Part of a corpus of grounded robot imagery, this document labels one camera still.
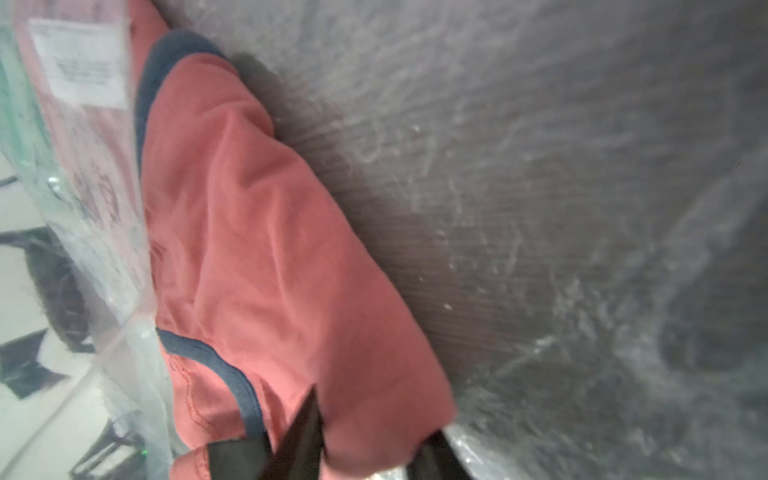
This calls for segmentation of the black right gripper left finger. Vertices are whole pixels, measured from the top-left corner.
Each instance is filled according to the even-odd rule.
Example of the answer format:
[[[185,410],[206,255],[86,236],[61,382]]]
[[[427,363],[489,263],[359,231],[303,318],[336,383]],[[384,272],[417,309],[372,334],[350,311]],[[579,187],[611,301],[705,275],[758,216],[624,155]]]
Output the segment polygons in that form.
[[[318,480],[324,448],[323,421],[312,387],[260,480]]]

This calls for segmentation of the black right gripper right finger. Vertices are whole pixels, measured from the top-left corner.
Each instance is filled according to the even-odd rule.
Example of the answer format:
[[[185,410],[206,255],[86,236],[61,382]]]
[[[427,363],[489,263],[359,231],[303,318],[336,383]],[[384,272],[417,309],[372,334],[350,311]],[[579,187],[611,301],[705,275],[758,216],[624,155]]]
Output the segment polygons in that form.
[[[472,480],[442,430],[420,446],[406,466],[406,477],[408,480]]]

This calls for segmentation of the red tank top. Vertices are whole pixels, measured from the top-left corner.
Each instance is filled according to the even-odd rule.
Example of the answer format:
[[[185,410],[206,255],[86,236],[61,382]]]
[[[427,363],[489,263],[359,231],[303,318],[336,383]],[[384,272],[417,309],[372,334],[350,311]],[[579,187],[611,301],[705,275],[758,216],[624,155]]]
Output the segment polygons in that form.
[[[15,1],[10,19],[52,153],[28,185],[168,369],[186,451],[165,475],[259,479],[312,387],[319,479],[406,475],[455,417],[444,370],[228,58],[149,1]]]

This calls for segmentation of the clear plastic vacuum bag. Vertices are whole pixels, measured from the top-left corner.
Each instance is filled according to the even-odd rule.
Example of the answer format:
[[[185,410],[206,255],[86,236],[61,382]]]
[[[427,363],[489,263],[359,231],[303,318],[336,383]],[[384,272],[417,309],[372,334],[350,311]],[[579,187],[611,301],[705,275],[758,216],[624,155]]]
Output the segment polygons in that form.
[[[411,307],[478,479],[767,475],[763,1],[161,1]],[[124,328],[1,152],[1,475],[164,479]]]

